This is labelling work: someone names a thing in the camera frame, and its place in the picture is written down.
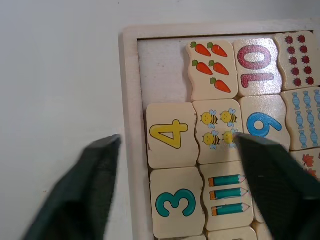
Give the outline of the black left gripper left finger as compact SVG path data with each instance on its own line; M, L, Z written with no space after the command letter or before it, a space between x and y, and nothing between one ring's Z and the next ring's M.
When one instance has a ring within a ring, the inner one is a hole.
M119 134L92 142L55 184L25 240L102 240L116 187Z

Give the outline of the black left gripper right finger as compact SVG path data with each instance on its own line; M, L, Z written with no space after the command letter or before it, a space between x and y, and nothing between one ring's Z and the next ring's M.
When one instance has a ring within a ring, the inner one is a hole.
M234 137L254 201L275 240L320 238L320 183L279 143Z

